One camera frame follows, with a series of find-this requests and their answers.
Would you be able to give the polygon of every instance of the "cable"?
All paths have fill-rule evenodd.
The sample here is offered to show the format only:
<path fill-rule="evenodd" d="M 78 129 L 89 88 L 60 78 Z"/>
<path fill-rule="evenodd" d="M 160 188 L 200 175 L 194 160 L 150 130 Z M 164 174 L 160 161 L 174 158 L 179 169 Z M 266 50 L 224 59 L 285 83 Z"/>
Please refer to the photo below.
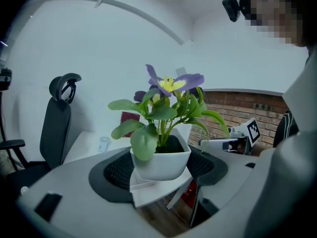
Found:
<path fill-rule="evenodd" d="M 1 113 L 1 117 L 0 117 L 0 130 L 1 130 L 1 136 L 3 141 L 6 141 L 6 137 L 5 137 L 5 133 L 4 133 L 4 127 L 3 127 L 3 122 L 2 122 L 2 91 L 0 92 L 0 113 Z M 9 159 L 14 167 L 14 169 L 16 171 L 18 171 L 18 168 L 14 162 L 14 159 L 12 158 L 12 155 L 10 153 L 10 150 L 7 149 L 6 152 L 8 153 Z"/>

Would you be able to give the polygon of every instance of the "brick wall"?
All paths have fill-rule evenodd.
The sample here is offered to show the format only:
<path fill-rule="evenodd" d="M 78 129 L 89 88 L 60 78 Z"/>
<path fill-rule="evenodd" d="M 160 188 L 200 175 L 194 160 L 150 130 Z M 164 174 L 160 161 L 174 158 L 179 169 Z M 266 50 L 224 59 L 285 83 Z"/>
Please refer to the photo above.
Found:
<path fill-rule="evenodd" d="M 287 110 L 282 97 L 266 94 L 205 92 L 204 100 L 209 110 L 221 114 L 228 127 L 255 118 L 261 133 L 259 142 L 266 146 L 273 146 L 276 128 Z M 207 127 L 210 138 L 224 137 L 223 130 L 211 118 L 202 117 L 198 121 Z M 197 145 L 199 140 L 206 138 L 203 130 L 193 126 L 188 142 Z"/>

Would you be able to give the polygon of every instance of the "black camera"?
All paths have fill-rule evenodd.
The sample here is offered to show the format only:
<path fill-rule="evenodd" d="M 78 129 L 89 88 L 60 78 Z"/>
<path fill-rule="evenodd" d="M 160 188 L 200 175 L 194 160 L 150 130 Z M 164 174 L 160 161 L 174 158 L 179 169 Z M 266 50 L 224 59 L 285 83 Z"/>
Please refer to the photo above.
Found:
<path fill-rule="evenodd" d="M 240 5 L 237 0 L 223 0 L 222 5 L 226 9 L 232 22 L 236 22 L 240 17 Z"/>
<path fill-rule="evenodd" d="M 223 0 L 222 5 L 226 9 L 232 22 L 236 22 L 241 13 L 246 19 L 252 19 L 251 0 Z"/>
<path fill-rule="evenodd" d="M 0 72 L 0 91 L 9 89 L 12 79 L 12 71 L 8 68 L 1 69 Z"/>

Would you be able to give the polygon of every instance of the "person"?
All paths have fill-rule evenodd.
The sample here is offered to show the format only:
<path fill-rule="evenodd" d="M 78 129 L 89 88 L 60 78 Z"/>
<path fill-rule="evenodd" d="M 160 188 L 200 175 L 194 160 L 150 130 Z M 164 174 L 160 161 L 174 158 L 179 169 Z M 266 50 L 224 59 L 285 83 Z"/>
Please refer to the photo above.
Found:
<path fill-rule="evenodd" d="M 309 53 L 308 60 L 311 54 L 316 52 L 314 0 L 248 0 L 246 4 L 249 4 L 250 8 L 244 7 L 243 13 L 252 25 L 265 27 L 274 37 L 283 38 L 285 43 L 306 47 Z M 277 147 L 280 142 L 298 132 L 295 119 L 288 110 L 277 127 L 273 147 Z M 257 143 L 252 149 L 252 155 L 258 156 L 267 148 Z M 244 147 L 238 146 L 238 151 L 242 153 Z"/>

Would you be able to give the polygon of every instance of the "red object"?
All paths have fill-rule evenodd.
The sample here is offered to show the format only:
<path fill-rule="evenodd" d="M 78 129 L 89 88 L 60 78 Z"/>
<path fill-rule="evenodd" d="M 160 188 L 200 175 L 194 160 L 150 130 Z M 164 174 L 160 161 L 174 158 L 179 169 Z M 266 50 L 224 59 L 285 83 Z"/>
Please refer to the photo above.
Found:
<path fill-rule="evenodd" d="M 120 124 L 127 120 L 139 121 L 140 115 L 129 113 L 129 112 L 122 112 Z M 130 137 L 132 133 L 133 132 L 130 132 L 129 134 L 126 134 L 124 137 Z"/>
<path fill-rule="evenodd" d="M 181 196 L 183 201 L 190 207 L 194 208 L 196 198 L 197 184 L 192 180 L 189 184 L 187 191 Z"/>

